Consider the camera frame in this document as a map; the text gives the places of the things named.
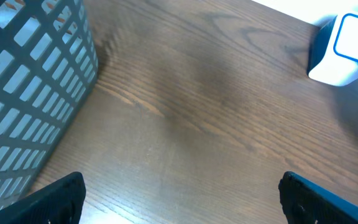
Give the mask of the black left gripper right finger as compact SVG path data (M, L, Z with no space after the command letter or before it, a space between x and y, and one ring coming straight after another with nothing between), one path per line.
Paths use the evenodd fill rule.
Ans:
M278 189L288 223L358 223L358 206L292 171Z

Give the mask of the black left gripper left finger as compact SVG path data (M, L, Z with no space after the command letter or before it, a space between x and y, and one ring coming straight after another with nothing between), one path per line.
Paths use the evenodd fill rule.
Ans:
M85 196L82 173L72 172L0 210L0 224L79 224Z

